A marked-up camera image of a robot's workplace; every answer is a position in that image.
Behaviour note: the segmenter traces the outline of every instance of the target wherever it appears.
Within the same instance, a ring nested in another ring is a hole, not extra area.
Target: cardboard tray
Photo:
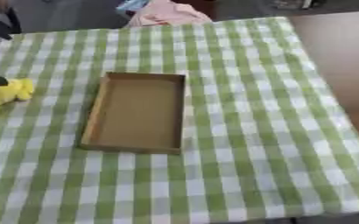
[[[180,153],[184,88],[184,75],[107,73],[82,148]]]

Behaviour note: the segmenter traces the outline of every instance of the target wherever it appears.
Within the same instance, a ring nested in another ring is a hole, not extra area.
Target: pink fabric
[[[151,0],[130,20],[128,26],[202,24],[212,20],[189,4]]]

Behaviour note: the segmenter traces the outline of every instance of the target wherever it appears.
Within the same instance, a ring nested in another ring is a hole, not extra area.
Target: tablecloth
[[[85,151],[106,71],[187,76],[181,155]],[[283,17],[17,35],[0,75],[1,223],[208,223],[359,212],[359,137]]]

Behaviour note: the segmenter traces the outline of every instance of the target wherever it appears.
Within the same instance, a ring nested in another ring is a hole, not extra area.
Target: gray floor
[[[123,0],[14,0],[24,32],[54,32],[94,28],[121,28],[126,20],[115,13]],[[216,0],[214,20],[296,16],[359,11],[359,0],[328,0],[314,10],[275,10],[272,0]],[[359,224],[359,214],[342,217],[312,217],[292,220],[252,221],[248,224]]]

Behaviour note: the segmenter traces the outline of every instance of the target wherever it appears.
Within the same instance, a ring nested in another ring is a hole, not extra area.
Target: yellow plush toy
[[[0,106],[15,100],[30,100],[33,92],[34,87],[30,79],[6,80],[6,84],[0,85]]]

